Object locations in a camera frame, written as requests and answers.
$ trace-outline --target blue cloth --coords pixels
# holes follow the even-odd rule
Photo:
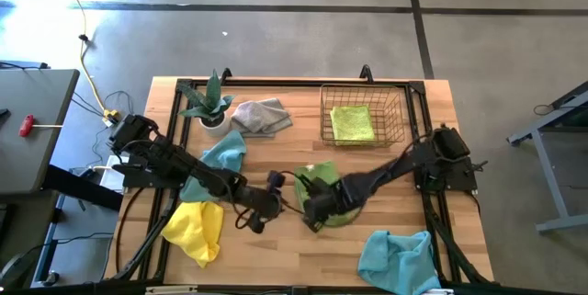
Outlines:
[[[204,151],[200,161],[210,167],[226,168],[239,172],[245,151],[245,141],[241,133],[237,130],[232,130],[212,149]],[[192,176],[188,178],[186,185],[182,188],[180,199],[184,202],[217,200]]]
[[[375,231],[367,239],[357,273],[372,286],[399,295],[441,288],[433,265],[431,234],[394,236]]]

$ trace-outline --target yellow cable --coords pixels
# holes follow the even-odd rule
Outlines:
[[[78,6],[80,7],[80,10],[82,10],[82,16],[84,16],[84,35],[85,35],[85,33],[86,33],[85,11],[84,11],[84,8],[82,7],[82,3],[80,2],[80,0],[75,0],[75,2],[77,2]],[[94,85],[94,81],[92,81],[92,78],[90,78],[90,74],[88,74],[88,70],[85,68],[84,45],[85,45],[85,42],[82,40],[82,46],[80,47],[80,63],[82,64],[82,68],[84,69],[85,78],[88,80],[88,83],[90,83],[90,87],[92,87],[92,93],[94,93],[94,97],[96,98],[96,102],[98,102],[98,105],[100,106],[100,108],[104,112],[104,116],[106,116],[107,114],[110,113],[110,111],[104,107],[104,104],[102,103],[102,100],[100,99],[100,96],[98,95],[98,91],[96,90],[96,86]]]

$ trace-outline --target wooden tabletop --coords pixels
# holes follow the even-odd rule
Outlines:
[[[145,116],[154,119],[165,133],[170,108],[174,99],[176,77],[153,78]],[[348,79],[350,83],[358,82]],[[458,127],[449,83],[445,80],[427,80],[426,94],[433,127],[442,122]],[[247,153],[242,173],[249,185],[266,185],[269,170],[293,170],[302,165],[334,161],[341,174],[368,171],[398,156],[412,138],[408,128],[406,101],[401,95],[404,140],[387,148],[350,148],[325,146],[320,134],[319,87],[227,86],[224,95],[236,95],[229,109],[249,100],[279,98],[290,113],[294,125],[276,134],[275,138],[246,138]],[[182,109],[186,101],[183,98]],[[420,112],[417,112],[422,126]],[[178,143],[181,125],[176,126]],[[200,157],[203,150],[212,147],[218,139],[210,138],[192,122],[187,150]],[[284,197],[295,207],[293,181],[288,178]],[[145,189],[130,207],[120,239],[120,265],[134,254],[144,239],[153,201],[152,189]],[[120,210],[126,209],[132,191],[125,195]],[[492,279],[492,269],[480,217],[476,204],[463,193],[447,192],[449,216],[456,242],[480,273]],[[412,235],[425,230],[423,204],[420,194],[413,188],[412,174],[403,176],[381,187],[369,199],[361,215],[352,225],[342,228],[323,228],[313,233],[295,212],[287,210],[271,221],[262,234],[248,229],[235,229],[235,213],[228,204],[224,209],[223,228],[220,234],[220,253],[206,268],[185,255],[179,247],[171,246],[165,271],[165,284],[217,284],[217,285],[309,285],[309,286],[367,286],[357,275],[357,262],[364,242],[376,230],[387,230],[397,235]],[[159,240],[154,246],[150,275],[159,254]],[[444,272],[449,275],[445,247],[440,245]],[[114,245],[110,250],[107,273],[115,273]]]

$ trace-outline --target wire basket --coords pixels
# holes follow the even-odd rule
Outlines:
[[[334,107],[367,106],[374,141],[336,140],[331,110]],[[401,90],[385,85],[323,85],[321,87],[321,137],[328,145],[390,146],[404,140]]]

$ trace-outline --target gray floor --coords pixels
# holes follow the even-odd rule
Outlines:
[[[409,6],[410,0],[94,0],[142,3]],[[429,7],[586,8],[586,0],[421,0]],[[377,77],[423,78],[412,15],[88,11],[96,47],[86,63],[102,96],[124,89],[142,112],[155,75],[355,77],[363,63]],[[79,68],[81,15],[51,2],[0,8],[0,59]],[[476,159],[482,223],[492,268],[505,285],[585,293],[588,228],[540,236],[556,217],[530,143],[504,140],[549,103],[586,80],[588,17],[425,16],[435,78],[450,81],[461,131]],[[76,91],[91,101],[81,79]],[[124,98],[110,107],[127,111]],[[85,165],[100,119],[72,105],[53,162]],[[107,147],[99,137],[98,150]],[[588,191],[563,189],[585,212]]]

